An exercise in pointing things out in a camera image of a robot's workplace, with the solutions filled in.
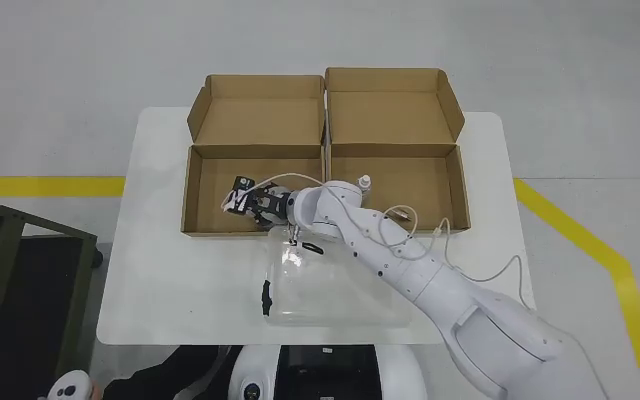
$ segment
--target cart wheel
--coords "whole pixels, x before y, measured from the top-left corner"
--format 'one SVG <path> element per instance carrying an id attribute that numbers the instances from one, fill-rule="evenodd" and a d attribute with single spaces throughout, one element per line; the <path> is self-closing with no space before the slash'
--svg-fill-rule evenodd
<path id="1" fill-rule="evenodd" d="M 102 261 L 104 261 L 104 256 L 100 253 L 100 250 L 96 249 L 93 252 L 93 261 L 91 261 L 91 268 L 97 269 L 102 265 Z"/>

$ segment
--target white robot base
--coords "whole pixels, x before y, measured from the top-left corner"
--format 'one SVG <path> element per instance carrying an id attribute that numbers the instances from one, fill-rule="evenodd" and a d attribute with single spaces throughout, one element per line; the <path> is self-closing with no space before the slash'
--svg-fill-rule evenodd
<path id="1" fill-rule="evenodd" d="M 244 346 L 233 368 L 228 399 L 300 400 L 318 395 L 427 400 L 422 370 L 406 345 Z"/>
<path id="2" fill-rule="evenodd" d="M 84 371 L 71 371 L 64 374 L 53 385 L 47 400 L 89 400 L 93 385 Z"/>

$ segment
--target dark green cart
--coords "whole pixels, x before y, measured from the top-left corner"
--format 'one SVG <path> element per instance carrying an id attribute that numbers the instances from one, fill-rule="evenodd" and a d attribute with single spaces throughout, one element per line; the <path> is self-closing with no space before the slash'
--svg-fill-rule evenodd
<path id="1" fill-rule="evenodd" d="M 23 237 L 26 224 L 60 233 Z M 0 206 L 0 388 L 35 399 L 75 365 L 96 236 Z"/>

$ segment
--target white bottle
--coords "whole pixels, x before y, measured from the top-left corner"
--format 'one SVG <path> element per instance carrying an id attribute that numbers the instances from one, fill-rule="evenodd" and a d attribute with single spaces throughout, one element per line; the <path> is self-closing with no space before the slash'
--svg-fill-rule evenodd
<path id="1" fill-rule="evenodd" d="M 356 182 L 356 186 L 362 190 L 362 198 L 364 199 L 369 195 L 371 191 L 371 177 L 369 175 L 362 175 L 358 178 L 358 182 Z"/>

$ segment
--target black cloth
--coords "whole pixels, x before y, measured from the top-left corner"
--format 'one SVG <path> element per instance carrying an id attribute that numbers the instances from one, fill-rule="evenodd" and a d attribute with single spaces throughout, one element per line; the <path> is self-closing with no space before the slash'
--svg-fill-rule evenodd
<path id="1" fill-rule="evenodd" d="M 232 346 L 197 400 L 225 400 L 229 380 L 242 346 Z M 162 364 L 146 368 L 129 379 L 117 379 L 105 389 L 103 400 L 173 400 L 181 390 L 202 378 L 218 356 L 218 346 L 180 346 Z"/>

